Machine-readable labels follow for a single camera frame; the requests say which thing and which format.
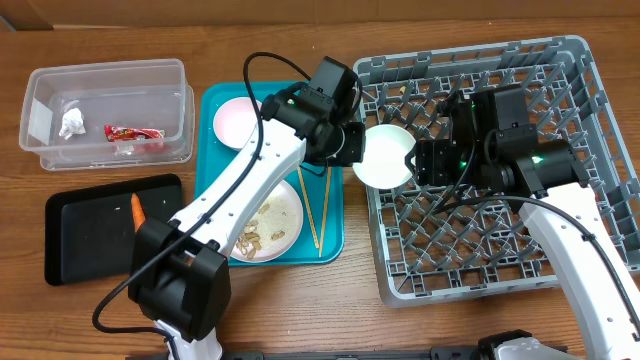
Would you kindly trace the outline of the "white bowl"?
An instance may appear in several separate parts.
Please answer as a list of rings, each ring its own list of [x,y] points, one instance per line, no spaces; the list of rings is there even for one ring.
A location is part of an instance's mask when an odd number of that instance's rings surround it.
[[[369,187],[381,190],[399,187],[412,177],[405,157],[415,143],[415,138],[400,126],[371,127],[365,133],[363,161],[354,163],[353,171]]]

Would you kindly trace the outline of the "pink bowl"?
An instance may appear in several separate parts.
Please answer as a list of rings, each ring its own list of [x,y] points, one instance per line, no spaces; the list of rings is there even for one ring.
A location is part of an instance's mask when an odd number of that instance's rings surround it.
[[[214,133],[223,145],[239,151],[250,139],[256,120],[249,97],[233,98],[216,111],[213,118]]]

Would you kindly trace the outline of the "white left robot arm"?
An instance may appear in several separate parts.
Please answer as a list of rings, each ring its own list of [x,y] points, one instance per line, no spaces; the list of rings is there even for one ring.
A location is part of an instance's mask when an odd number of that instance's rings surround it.
[[[358,76],[326,57],[313,76],[253,108],[257,128],[214,182],[169,221],[135,235],[128,296],[155,323],[171,359],[218,359],[215,328],[231,298],[229,257],[271,191],[301,164],[349,167],[363,158],[353,117]]]

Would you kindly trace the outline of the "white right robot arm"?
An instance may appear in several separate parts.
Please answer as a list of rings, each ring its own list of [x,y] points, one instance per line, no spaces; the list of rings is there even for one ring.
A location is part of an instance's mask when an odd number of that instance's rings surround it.
[[[448,135],[405,157],[420,186],[446,186],[431,214],[503,201],[546,254],[591,359],[639,356],[639,290],[600,215],[589,174],[564,139],[539,138],[525,91],[457,91],[436,106]]]

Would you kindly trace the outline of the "grey dishwasher rack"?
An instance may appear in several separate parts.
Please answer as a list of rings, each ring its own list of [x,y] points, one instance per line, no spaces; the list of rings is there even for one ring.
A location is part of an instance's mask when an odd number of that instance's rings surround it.
[[[639,272],[639,180],[587,42],[578,36],[367,57],[360,120],[415,138],[449,131],[436,105],[449,94],[518,85],[541,140],[564,139],[585,165],[604,225],[632,275]],[[382,301],[409,307],[557,285],[519,217],[496,201],[433,214],[443,187],[367,189]]]

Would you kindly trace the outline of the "left wooden chopstick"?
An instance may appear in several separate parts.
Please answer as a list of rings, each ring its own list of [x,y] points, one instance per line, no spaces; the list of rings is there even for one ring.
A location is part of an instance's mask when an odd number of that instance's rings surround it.
[[[304,175],[302,173],[301,167],[299,167],[297,169],[297,174],[298,174],[298,178],[299,178],[299,182],[300,182],[300,186],[301,186],[301,190],[302,190],[302,195],[303,195],[303,199],[304,199],[306,214],[307,214],[307,217],[308,217],[309,227],[311,229],[311,234],[312,234],[312,238],[313,238],[313,241],[314,241],[314,246],[315,246],[316,249],[319,250],[320,241],[319,241],[319,237],[318,237],[317,232],[316,232],[316,227],[315,227],[315,222],[314,222],[314,218],[313,218],[313,214],[312,214],[311,204],[310,204],[310,201],[309,201],[309,196],[308,196],[308,193],[307,193],[307,188],[306,188]]]

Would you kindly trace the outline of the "pink plate with food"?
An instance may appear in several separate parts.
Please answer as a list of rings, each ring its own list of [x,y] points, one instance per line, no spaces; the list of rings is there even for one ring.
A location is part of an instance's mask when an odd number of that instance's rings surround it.
[[[231,257],[244,263],[264,263],[280,257],[296,242],[303,218],[297,192],[282,181],[244,227]]]

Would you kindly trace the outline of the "clear plastic container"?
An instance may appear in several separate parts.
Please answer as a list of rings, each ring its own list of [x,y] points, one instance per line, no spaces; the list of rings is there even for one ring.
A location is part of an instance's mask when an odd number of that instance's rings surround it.
[[[86,133],[59,136],[63,114],[78,108]],[[19,145],[49,171],[184,163],[193,153],[194,94],[178,59],[40,68],[24,96]],[[108,142],[105,125],[165,131],[164,139]],[[164,142],[160,153],[122,147]]]

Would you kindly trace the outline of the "orange carrot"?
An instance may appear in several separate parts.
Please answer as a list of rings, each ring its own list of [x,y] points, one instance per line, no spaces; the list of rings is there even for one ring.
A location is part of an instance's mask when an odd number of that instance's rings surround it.
[[[134,230],[138,231],[142,224],[146,221],[146,216],[141,205],[140,199],[136,193],[131,196],[131,211],[134,223]]]

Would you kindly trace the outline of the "red snack wrapper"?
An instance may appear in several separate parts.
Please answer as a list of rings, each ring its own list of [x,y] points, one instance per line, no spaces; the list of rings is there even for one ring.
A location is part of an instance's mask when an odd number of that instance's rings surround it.
[[[165,131],[161,129],[152,128],[130,128],[113,125],[105,125],[104,133],[108,142],[119,141],[142,141],[150,139],[164,139]],[[138,145],[131,145],[129,147],[122,147],[121,152],[136,152],[136,153],[160,153],[166,148],[164,142],[145,143]]]

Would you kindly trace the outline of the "black tray bin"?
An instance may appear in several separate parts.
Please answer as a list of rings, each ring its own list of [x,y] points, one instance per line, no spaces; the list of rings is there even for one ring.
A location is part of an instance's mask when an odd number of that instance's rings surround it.
[[[45,205],[44,278],[51,286],[127,273],[134,246],[131,197],[148,218],[184,206],[182,183],[163,174],[52,195]]]

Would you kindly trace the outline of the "crumpled white tissue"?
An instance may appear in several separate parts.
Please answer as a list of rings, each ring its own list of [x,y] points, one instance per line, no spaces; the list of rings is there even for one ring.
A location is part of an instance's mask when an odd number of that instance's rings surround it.
[[[59,136],[64,140],[69,140],[74,135],[82,135],[85,133],[86,129],[82,112],[78,108],[72,108],[66,111],[62,116]]]

